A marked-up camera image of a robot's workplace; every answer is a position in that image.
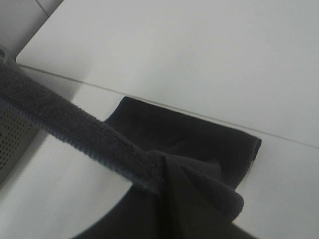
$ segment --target microfiber towel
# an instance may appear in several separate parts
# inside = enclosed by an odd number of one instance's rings
[[[128,97],[102,122],[5,64],[0,64],[0,104],[133,182],[121,202],[79,238],[211,238],[213,233],[229,238],[233,231],[251,238],[227,223],[244,206],[234,189],[260,139]],[[145,200],[149,210],[139,209],[130,226],[123,218],[132,217],[132,197]],[[219,228],[226,224],[227,231]]]

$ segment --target speaker grille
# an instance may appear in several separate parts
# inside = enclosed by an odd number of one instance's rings
[[[32,124],[0,107],[0,183],[35,136]]]

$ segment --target white table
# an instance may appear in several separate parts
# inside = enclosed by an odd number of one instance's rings
[[[262,138],[237,189],[245,207],[235,223],[263,239],[315,239],[318,4],[65,0],[17,61],[62,76],[27,71],[99,119],[132,95]],[[28,163],[0,191],[0,238],[65,239],[98,220],[130,186],[81,153],[39,137],[25,155]],[[66,153],[50,153],[56,150],[47,139]],[[68,159],[74,157],[83,161],[75,172]],[[104,185],[109,175],[114,180]],[[40,186],[27,188],[30,182]],[[119,190],[114,199],[112,186]],[[12,230],[9,222],[20,227]]]

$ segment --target gray fabric strap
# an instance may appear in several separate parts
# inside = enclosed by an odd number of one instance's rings
[[[0,104],[135,185],[160,193],[163,162],[159,158],[146,155],[106,123],[3,63],[0,63]]]

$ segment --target perforated metal grille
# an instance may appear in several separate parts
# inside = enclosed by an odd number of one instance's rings
[[[0,170],[29,133],[32,124],[7,109],[0,109]]]

